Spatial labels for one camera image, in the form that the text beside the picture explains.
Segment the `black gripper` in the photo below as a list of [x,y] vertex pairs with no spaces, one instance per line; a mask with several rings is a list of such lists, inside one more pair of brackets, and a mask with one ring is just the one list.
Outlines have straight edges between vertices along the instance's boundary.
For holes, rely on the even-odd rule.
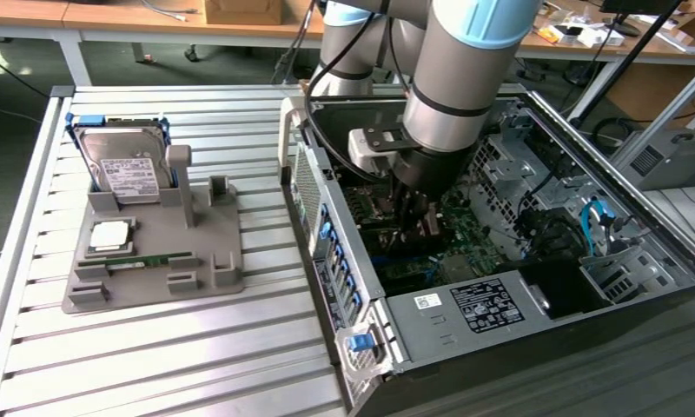
[[392,163],[399,195],[423,195],[437,202],[455,184],[465,167],[471,149],[439,152],[427,148],[404,149]]

